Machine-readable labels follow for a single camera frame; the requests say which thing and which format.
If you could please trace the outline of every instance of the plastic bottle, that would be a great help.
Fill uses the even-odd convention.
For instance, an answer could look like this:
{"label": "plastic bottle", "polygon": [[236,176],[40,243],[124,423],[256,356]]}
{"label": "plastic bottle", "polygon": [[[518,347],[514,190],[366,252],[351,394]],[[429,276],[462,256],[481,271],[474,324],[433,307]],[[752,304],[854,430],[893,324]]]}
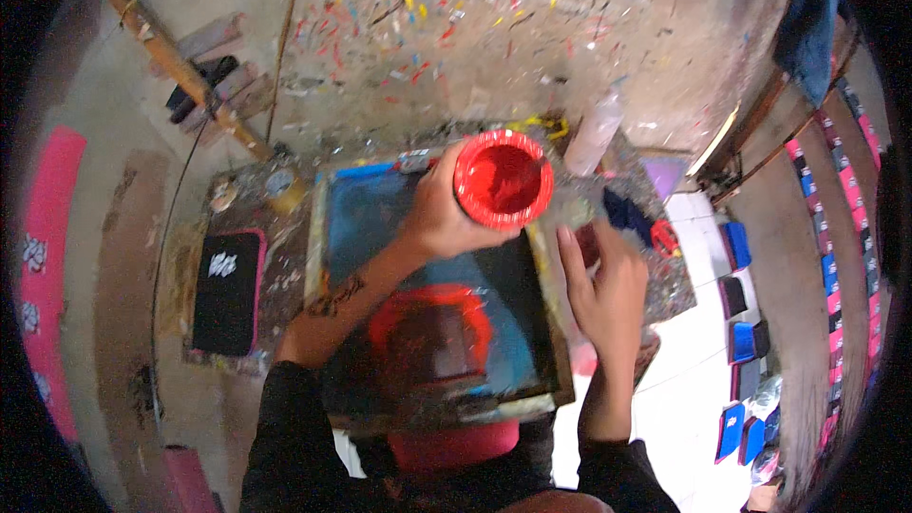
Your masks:
{"label": "plastic bottle", "polygon": [[591,175],[605,154],[624,119],[620,92],[612,87],[608,95],[583,116],[583,124],[564,153],[564,165],[578,177]]}

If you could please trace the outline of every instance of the bamboo pole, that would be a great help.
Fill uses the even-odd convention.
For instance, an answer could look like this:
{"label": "bamboo pole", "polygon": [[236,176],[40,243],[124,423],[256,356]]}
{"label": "bamboo pole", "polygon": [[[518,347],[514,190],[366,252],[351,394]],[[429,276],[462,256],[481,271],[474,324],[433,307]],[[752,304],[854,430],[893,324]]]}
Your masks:
{"label": "bamboo pole", "polygon": [[200,73],[181,57],[174,40],[161,28],[139,0],[108,0],[120,14],[123,27],[146,48],[156,63],[177,82],[225,131],[247,148],[260,161],[273,156],[273,149],[258,134],[251,131],[237,112],[218,98]]}

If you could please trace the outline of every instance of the blue paint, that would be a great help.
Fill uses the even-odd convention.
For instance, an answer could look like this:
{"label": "blue paint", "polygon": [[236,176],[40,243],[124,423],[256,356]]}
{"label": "blue paint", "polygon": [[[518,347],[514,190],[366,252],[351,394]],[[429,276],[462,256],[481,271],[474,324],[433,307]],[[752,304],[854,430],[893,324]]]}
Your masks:
{"label": "blue paint", "polygon": [[[387,245],[411,207],[418,175],[390,171],[391,163],[343,169],[336,173],[327,203],[325,262],[329,285],[347,278]],[[550,344],[528,240],[520,237],[493,249],[429,262],[409,276],[401,290],[460,283],[486,290],[484,312],[493,337],[485,365],[488,382],[478,394],[503,394],[541,384],[535,345]],[[325,373],[327,410],[378,412],[385,401],[376,384],[347,378],[365,357],[364,329],[353,334],[329,362]]]}

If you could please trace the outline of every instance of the black cord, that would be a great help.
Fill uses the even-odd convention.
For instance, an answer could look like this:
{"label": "black cord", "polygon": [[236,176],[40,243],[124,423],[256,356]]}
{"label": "black cord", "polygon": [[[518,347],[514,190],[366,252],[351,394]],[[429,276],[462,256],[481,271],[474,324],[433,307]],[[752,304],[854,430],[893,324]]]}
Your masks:
{"label": "black cord", "polygon": [[200,138],[202,137],[202,132],[206,130],[206,125],[209,123],[209,118],[206,118],[202,121],[202,124],[199,126],[199,133],[196,134],[196,138],[193,140],[193,146],[190,148],[190,153],[187,154],[187,161],[183,164],[183,170],[180,171],[180,178],[177,181],[177,187],[174,188],[174,196],[171,197],[171,207],[168,208],[168,216],[165,219],[164,230],[161,232],[161,245],[159,245],[159,259],[155,264],[155,280],[152,284],[152,364],[149,365],[152,385],[152,412],[153,417],[155,418],[155,429],[158,431],[159,436],[162,434],[162,423],[161,417],[159,416],[159,411],[162,408],[162,405],[159,403],[159,389],[158,389],[158,375],[156,374],[156,355],[155,355],[155,314],[156,308],[158,306],[159,298],[159,280],[162,276],[162,258],[165,253],[165,241],[168,235],[168,227],[171,225],[171,214],[174,213],[174,206],[177,204],[177,195],[181,192],[181,185],[183,185],[183,177],[187,175],[187,169],[190,167],[190,160],[193,158],[193,153],[196,152],[196,146],[200,143]]}

